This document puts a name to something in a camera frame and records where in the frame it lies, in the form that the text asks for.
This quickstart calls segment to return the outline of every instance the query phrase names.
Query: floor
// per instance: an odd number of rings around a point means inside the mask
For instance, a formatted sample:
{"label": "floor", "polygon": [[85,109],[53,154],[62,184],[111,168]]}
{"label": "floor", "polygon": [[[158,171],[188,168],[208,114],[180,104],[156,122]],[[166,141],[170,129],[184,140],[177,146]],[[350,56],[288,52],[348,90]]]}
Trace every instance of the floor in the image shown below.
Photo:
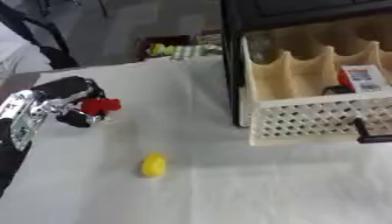
{"label": "floor", "polygon": [[[72,2],[52,0],[51,15],[70,45],[72,55],[82,66],[121,64],[136,61],[139,39],[200,33],[220,27],[218,0],[107,0],[105,19],[96,0]],[[18,6],[34,17],[39,14],[33,1]],[[50,37],[36,30],[41,42],[53,45]]]}

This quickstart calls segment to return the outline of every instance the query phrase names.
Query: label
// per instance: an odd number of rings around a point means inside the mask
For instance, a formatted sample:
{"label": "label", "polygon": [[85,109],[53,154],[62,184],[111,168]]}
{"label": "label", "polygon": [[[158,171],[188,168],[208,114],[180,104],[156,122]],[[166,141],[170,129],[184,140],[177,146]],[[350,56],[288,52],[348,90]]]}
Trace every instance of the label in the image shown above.
{"label": "label", "polygon": [[343,66],[355,93],[392,90],[380,70],[374,66]]}

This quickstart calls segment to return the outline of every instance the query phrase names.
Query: person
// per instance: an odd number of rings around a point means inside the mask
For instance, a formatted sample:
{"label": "person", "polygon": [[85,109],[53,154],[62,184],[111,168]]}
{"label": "person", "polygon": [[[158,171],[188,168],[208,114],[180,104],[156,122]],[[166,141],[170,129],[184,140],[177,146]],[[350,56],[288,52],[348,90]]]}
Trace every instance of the person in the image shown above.
{"label": "person", "polygon": [[0,21],[0,78],[11,74],[53,70],[39,47]]}

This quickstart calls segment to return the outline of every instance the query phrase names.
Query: wooden divider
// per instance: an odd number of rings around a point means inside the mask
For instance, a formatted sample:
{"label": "wooden divider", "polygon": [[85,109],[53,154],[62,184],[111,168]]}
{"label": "wooden divider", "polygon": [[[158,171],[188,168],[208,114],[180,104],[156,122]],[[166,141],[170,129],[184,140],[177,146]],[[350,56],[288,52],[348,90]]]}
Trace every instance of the wooden divider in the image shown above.
{"label": "wooden divider", "polygon": [[377,15],[270,31],[275,58],[252,64],[259,100],[318,96],[338,84],[344,65],[376,65],[392,83],[390,21]]}

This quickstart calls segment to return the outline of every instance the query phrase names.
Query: white plastic basket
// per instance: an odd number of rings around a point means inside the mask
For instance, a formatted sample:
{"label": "white plastic basket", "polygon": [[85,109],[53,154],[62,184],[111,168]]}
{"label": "white plastic basket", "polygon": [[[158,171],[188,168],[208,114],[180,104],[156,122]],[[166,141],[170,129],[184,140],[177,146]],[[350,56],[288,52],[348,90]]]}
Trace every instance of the white plastic basket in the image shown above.
{"label": "white plastic basket", "polygon": [[[304,46],[306,49],[301,55],[298,51],[291,52],[284,44],[279,48],[279,40],[269,42],[277,46],[278,56],[261,65],[251,60],[249,42],[244,37],[246,86],[241,91],[241,119],[244,126],[250,123],[250,143],[355,140],[359,137],[354,127],[355,118],[361,118],[371,135],[392,133],[391,91],[320,95],[323,88],[337,84],[337,72],[342,65],[376,65],[391,83],[392,39],[388,40],[385,35],[390,33],[391,37],[392,28],[383,26],[387,26],[388,21],[392,21],[392,16],[380,15],[270,31],[272,36],[283,33],[284,41],[305,35],[301,39],[312,46]],[[380,33],[372,30],[375,26]],[[367,28],[373,37],[362,38],[359,27],[361,32]],[[342,38],[347,39],[344,42],[354,46],[342,50],[344,45],[325,45],[315,38],[326,30],[328,35],[341,32]]]}

